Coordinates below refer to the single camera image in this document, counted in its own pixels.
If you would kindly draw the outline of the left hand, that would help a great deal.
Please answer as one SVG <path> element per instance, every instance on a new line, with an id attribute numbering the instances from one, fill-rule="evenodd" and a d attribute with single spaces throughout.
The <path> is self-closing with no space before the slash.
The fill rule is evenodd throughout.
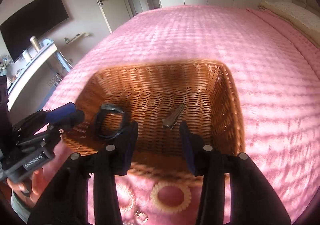
<path id="1" fill-rule="evenodd" d="M 43 168 L 34 171 L 31 177 L 31 192 L 29 197 L 23 194 L 27 189 L 23 182 L 13 183 L 7 178 L 7 184 L 27 207 L 32 208 L 48 185 L 48 180 L 43 176 Z"/>

